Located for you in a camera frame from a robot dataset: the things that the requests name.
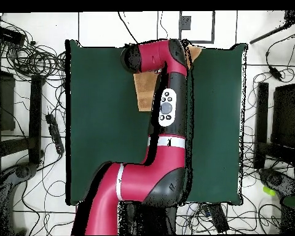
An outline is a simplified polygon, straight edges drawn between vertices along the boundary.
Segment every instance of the dark green mat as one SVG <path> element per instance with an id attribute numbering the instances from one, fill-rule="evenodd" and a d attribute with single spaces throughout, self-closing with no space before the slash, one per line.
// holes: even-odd
<path id="1" fill-rule="evenodd" d="M 142 161 L 149 113 L 138 112 L 133 75 L 120 63 L 122 49 L 82 48 L 75 41 L 70 47 L 74 205 L 83 200 L 103 162 Z M 238 202 L 244 48 L 203 49 L 194 62 L 194 180 L 188 201 Z"/>

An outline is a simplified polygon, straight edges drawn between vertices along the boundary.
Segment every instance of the white ring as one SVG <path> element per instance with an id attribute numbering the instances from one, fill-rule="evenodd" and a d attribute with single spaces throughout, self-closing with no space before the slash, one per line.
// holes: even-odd
<path id="1" fill-rule="evenodd" d="M 117 182 L 116 182 L 116 193 L 117 193 L 117 197 L 118 197 L 119 201 L 122 201 L 122 197 L 121 197 L 121 177 L 122 177 L 123 172 L 124 172 L 124 165 L 121 163 L 119 171 L 118 171 L 118 175 L 117 175 Z"/>
<path id="2" fill-rule="evenodd" d="M 151 137 L 147 140 L 147 146 L 150 145 Z M 185 139 L 177 136 L 160 136 L 157 142 L 158 146 L 174 146 L 177 148 L 185 148 Z"/>

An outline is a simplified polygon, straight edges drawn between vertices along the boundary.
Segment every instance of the tripod leg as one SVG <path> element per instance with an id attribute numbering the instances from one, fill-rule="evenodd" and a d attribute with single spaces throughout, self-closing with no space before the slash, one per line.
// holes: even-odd
<path id="1" fill-rule="evenodd" d="M 280 31 L 282 31 L 284 29 L 287 29 L 287 27 L 289 27 L 289 25 L 290 24 L 285 24 L 282 27 L 276 28 L 276 29 L 272 30 L 271 32 L 268 32 L 268 33 L 266 33 L 266 34 L 264 34 L 262 36 L 259 36 L 258 38 L 250 41 L 250 44 L 254 44 L 255 42 L 259 42 L 259 41 L 261 41 L 261 40 L 263 40 L 263 39 L 265 39 L 265 38 L 267 38 L 267 37 L 269 37 L 269 36 L 271 36 L 271 35 L 273 35 L 273 34 L 275 34 L 277 32 L 280 32 Z"/>

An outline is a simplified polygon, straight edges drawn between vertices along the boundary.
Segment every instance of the control button panel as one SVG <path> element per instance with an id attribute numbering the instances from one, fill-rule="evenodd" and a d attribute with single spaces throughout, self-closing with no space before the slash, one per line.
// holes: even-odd
<path id="1" fill-rule="evenodd" d="M 159 124 L 168 127 L 175 120 L 177 95 L 173 89 L 166 88 L 160 99 Z"/>

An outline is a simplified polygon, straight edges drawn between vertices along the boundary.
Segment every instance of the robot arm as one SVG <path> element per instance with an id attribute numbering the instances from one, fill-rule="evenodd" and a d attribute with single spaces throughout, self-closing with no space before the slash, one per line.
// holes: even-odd
<path id="1" fill-rule="evenodd" d="M 92 199 L 85 235 L 117 235 L 119 201 L 166 208 L 177 204 L 183 191 L 187 75 L 184 49 L 176 39 L 131 45 L 122 52 L 121 60 L 131 73 L 163 69 L 153 100 L 146 161 L 112 163 L 108 167 Z"/>

